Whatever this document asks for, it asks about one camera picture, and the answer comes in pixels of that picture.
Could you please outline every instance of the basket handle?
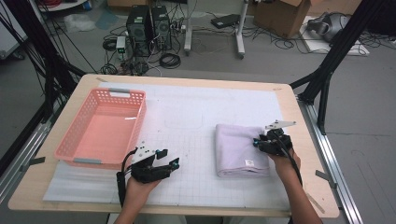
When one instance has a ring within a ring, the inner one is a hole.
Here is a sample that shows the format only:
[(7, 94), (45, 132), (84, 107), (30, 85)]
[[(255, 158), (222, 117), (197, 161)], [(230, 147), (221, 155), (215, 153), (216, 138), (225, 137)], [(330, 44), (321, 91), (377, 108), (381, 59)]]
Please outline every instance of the basket handle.
[(126, 89), (117, 89), (117, 88), (109, 88), (108, 91), (110, 92), (116, 92), (116, 93), (130, 93), (130, 90), (126, 90)]
[(79, 163), (102, 164), (101, 160), (96, 159), (74, 158), (73, 161)]

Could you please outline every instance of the wooden table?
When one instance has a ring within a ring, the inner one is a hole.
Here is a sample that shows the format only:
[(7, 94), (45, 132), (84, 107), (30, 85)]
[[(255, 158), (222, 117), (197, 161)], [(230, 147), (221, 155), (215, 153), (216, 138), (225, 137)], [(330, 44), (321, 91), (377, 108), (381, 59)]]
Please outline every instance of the wooden table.
[[(227, 88), (238, 90), (273, 91), (282, 111), (284, 120), (297, 121), (297, 125), (288, 128), (294, 148), (302, 160), (302, 177), (304, 190), (311, 203), (314, 205), (320, 217), (338, 217), (339, 210), (329, 183), (316, 176), (315, 171), (323, 172), (317, 151), (305, 125), (300, 107), (297, 104), (291, 87), (287, 84), (253, 83), (220, 80), (202, 80), (186, 78), (164, 77), (117, 77), (106, 75), (86, 75), (78, 83), (76, 90), (68, 101), (61, 116), (54, 124), (43, 146), (36, 157), (46, 157), (45, 162), (32, 165), (16, 191), (12, 195), (8, 206), (15, 210), (32, 211), (79, 211), (79, 212), (106, 212), (118, 213), (120, 206), (111, 203), (54, 203), (44, 202), (43, 196), (47, 191), (53, 177), (57, 160), (53, 157), (53, 151), (58, 146), (68, 126), (78, 112), (82, 102), (91, 88), (97, 87), (101, 82), (119, 82), (135, 84), (153, 84), (167, 86), (192, 86), (209, 88)], [(290, 211), (278, 211), (275, 209), (251, 209), (251, 208), (220, 208), (220, 207), (188, 207), (188, 206), (164, 206), (146, 205), (142, 213), (151, 214), (179, 214), (196, 216), (263, 216), (263, 217), (287, 217)]]

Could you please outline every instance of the white towel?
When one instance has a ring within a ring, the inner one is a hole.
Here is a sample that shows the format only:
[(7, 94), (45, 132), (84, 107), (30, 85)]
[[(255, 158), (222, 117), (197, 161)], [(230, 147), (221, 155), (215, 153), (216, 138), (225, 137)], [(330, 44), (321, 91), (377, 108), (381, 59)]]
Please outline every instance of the white towel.
[(268, 156), (253, 146), (261, 127), (216, 126), (216, 161), (220, 177), (262, 177), (270, 174)]

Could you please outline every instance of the desktop computer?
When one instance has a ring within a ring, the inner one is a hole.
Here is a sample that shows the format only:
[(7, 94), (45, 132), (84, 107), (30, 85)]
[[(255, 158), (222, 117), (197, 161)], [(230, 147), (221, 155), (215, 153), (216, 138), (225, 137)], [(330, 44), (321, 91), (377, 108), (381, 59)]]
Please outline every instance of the desktop computer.
[(148, 57), (150, 41), (153, 39), (149, 6), (132, 6), (126, 22), (128, 36), (131, 41), (133, 55), (135, 57)]
[(151, 9), (152, 23), (154, 25), (154, 38), (157, 50), (172, 48), (170, 20), (165, 6), (157, 6)]

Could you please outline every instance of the pink plastic basket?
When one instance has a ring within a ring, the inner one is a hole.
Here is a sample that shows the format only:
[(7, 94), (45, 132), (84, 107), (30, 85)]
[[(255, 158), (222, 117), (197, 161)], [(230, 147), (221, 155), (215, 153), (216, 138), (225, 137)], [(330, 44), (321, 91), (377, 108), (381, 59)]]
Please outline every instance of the pink plastic basket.
[(92, 89), (55, 158), (74, 166), (120, 169), (136, 145), (145, 114), (143, 91)]

